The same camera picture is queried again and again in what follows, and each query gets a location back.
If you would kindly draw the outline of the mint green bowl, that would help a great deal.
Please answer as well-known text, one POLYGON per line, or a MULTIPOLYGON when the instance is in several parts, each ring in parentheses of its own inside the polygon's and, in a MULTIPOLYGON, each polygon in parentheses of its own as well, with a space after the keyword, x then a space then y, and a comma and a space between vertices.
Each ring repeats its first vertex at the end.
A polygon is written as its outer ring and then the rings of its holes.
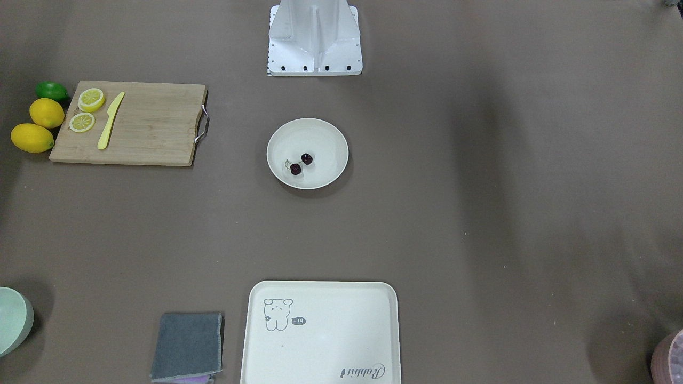
POLYGON ((1 356, 13 352, 32 330, 34 309, 27 297, 1 287, 1 356))

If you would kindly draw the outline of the grey folded cloth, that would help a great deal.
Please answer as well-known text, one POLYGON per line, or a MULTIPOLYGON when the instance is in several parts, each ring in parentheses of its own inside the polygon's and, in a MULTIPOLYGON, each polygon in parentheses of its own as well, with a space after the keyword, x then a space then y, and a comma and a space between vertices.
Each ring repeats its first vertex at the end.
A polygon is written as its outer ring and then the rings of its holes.
POLYGON ((224 316, 166 312, 160 318, 152 383, 213 383, 222 371, 224 316))

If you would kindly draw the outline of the yellow lemon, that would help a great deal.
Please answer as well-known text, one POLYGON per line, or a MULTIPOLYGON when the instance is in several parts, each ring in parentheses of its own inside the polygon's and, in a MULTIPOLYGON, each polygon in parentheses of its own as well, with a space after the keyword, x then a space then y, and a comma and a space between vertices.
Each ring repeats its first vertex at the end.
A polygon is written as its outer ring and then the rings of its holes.
POLYGON ((29 114, 34 124, 46 129, 61 126, 65 119, 65 112, 61 104, 51 98, 38 98, 31 103, 29 114))
POLYGON ((46 128, 22 123, 15 126, 11 132, 11 141, 20 150, 28 153, 43 153, 54 147, 53 134, 46 128))

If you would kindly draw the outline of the green lime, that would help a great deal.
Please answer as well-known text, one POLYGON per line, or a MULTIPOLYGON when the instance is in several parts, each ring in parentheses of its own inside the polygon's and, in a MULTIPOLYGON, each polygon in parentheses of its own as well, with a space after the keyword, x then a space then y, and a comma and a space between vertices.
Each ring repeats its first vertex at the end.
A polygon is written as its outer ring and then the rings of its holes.
POLYGON ((58 103, 70 100, 70 93, 66 87, 54 81, 37 83, 35 92, 38 98, 49 98, 58 103))

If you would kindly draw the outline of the lemon slice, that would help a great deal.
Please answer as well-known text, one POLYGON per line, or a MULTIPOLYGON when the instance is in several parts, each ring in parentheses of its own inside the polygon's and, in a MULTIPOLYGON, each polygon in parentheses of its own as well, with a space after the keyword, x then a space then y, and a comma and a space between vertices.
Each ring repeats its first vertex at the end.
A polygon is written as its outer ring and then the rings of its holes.
POLYGON ((78 109, 85 113, 98 111, 106 102, 105 93, 97 87, 91 87, 79 94, 78 109))
POLYGON ((95 126, 96 118, 88 112, 73 115, 69 122, 69 129, 75 133, 85 133, 95 126))

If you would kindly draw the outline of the cream round plate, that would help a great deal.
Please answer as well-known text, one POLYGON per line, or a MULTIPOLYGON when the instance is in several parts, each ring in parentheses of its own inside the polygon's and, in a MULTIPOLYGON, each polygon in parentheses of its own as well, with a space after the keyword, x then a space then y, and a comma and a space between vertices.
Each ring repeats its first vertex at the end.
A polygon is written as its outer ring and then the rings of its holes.
POLYGON ((272 134, 267 148, 268 167, 284 185, 312 190, 333 183, 345 171, 350 158, 348 142, 342 132, 321 119, 300 118, 283 124, 272 134), (309 153, 314 161, 305 165, 300 160, 309 153), (285 161, 301 162, 301 173, 292 175, 285 161))

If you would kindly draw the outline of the yellow plastic knife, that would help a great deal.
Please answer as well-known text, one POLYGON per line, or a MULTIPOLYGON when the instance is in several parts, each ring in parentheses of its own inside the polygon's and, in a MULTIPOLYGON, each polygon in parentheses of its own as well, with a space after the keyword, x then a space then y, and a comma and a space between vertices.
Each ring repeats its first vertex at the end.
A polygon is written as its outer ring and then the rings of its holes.
POLYGON ((126 92, 120 92, 110 103, 107 109, 107 121, 105 123, 104 129, 100 135, 96 148, 98 150, 105 150, 109 146, 110 136, 112 136, 113 123, 116 119, 118 109, 124 99, 126 92))

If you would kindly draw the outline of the pink bowl with ice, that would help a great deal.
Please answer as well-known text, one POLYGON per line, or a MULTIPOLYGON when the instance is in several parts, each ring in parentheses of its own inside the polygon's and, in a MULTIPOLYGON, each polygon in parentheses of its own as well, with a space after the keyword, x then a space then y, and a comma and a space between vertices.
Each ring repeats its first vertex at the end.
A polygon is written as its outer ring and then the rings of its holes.
POLYGON ((650 370, 654 383, 682 383, 682 330, 669 334, 657 344, 650 370))

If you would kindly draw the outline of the cream rectangular rabbit tray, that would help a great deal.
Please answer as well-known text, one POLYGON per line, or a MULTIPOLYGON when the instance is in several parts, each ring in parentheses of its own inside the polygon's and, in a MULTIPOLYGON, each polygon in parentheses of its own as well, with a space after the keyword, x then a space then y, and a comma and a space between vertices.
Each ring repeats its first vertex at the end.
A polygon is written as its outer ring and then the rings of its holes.
POLYGON ((384 282, 259 282, 249 294, 241 382, 402 382, 395 289, 384 282))

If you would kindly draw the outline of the bamboo cutting board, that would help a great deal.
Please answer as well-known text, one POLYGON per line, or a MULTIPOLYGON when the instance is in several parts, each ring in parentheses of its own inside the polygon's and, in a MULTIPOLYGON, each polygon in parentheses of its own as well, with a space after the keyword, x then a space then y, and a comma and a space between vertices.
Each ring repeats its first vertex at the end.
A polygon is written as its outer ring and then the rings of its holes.
POLYGON ((81 80, 66 111, 49 158, 59 163, 189 167, 194 160, 198 131, 208 88, 203 84, 141 83, 81 80), (106 102, 93 112, 95 126, 85 133, 69 129, 78 114, 78 96, 97 87, 106 102), (113 99, 126 92, 110 134, 109 146, 96 145, 113 99))

